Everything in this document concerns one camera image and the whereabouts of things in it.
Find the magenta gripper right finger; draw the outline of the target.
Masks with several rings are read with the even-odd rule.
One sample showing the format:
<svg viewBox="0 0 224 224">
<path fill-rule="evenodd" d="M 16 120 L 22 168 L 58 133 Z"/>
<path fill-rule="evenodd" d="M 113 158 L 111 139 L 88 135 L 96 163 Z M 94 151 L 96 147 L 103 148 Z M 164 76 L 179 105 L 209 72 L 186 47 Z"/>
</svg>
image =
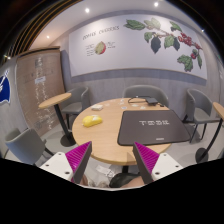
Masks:
<svg viewBox="0 0 224 224">
<path fill-rule="evenodd" d="M 138 142 L 133 144 L 133 154 L 144 184 L 152 183 L 152 170 L 159 159 L 159 154 Z"/>
</svg>

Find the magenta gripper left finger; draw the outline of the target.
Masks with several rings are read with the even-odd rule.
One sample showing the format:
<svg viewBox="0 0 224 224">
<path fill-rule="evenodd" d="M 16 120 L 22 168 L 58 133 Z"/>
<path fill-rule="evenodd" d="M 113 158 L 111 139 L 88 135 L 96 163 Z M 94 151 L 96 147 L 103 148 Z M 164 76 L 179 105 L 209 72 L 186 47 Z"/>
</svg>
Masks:
<svg viewBox="0 0 224 224">
<path fill-rule="evenodd" d="M 92 142 L 86 142 L 66 153 L 66 158 L 73 171 L 72 180 L 79 184 L 92 152 Z"/>
</svg>

